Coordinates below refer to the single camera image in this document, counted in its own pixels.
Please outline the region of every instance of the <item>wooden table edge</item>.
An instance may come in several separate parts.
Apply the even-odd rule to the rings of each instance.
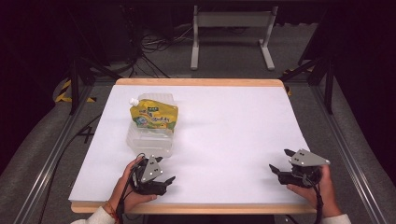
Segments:
[[[120,78],[116,85],[284,87],[279,79],[243,78]]]
[[[87,203],[72,202],[71,209],[75,213],[93,213],[105,202]],[[167,214],[167,215],[203,215],[203,214],[306,214],[316,213],[309,204],[155,204],[142,203],[135,207],[131,214]]]

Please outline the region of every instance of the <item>yellow label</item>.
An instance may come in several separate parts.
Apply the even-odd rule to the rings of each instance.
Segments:
[[[132,120],[138,128],[169,129],[172,132],[177,122],[178,108],[161,102],[143,99],[132,106]]]

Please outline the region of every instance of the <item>hand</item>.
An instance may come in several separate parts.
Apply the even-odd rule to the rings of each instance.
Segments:
[[[343,213],[339,209],[335,200],[334,186],[332,185],[332,179],[330,175],[329,165],[321,166],[322,178],[319,182],[320,195],[323,200],[323,217],[337,217]],[[307,199],[312,207],[317,208],[317,194],[314,189],[300,188],[295,185],[288,184],[287,188],[294,193]]]
[[[113,189],[113,193],[111,194],[110,199],[108,200],[108,202],[110,203],[110,205],[113,207],[114,210],[116,210],[117,205],[119,203],[119,199],[121,197],[122,191],[125,187],[126,182],[128,181],[128,177],[131,173],[131,169],[134,166],[135,163],[138,163],[142,160],[141,157],[139,157],[138,159],[131,161],[125,168],[122,177],[120,177],[119,181],[116,184],[116,187]],[[129,192],[132,191],[131,186],[128,184],[128,188],[125,191],[125,194],[128,194]],[[124,202],[125,205],[125,211],[131,211],[135,206],[137,206],[140,203],[147,203],[150,202],[152,200],[157,199],[157,195],[152,194],[152,195],[141,195],[135,192],[130,193]],[[109,210],[109,208],[107,208],[107,206],[105,206],[105,210],[110,214],[111,211]]]

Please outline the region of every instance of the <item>white paper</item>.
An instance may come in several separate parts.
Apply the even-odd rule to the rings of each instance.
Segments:
[[[173,155],[159,164],[176,176],[151,203],[302,203],[268,164],[289,171],[285,148],[309,150],[289,98],[280,87],[116,85],[70,194],[72,202],[104,202],[136,155],[126,144],[129,100],[172,93],[178,106]]]

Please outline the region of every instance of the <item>wrist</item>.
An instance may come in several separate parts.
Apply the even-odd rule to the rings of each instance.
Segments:
[[[343,215],[337,204],[324,204],[323,217],[338,217]]]
[[[115,211],[115,208],[110,202],[106,202],[105,206],[103,207],[103,209],[105,209],[105,211],[114,218],[115,223],[119,223],[119,217],[117,216],[117,212]]]
[[[116,210],[117,206],[119,205],[119,202],[117,200],[113,200],[112,198],[110,198],[106,203],[111,205],[112,210]]]

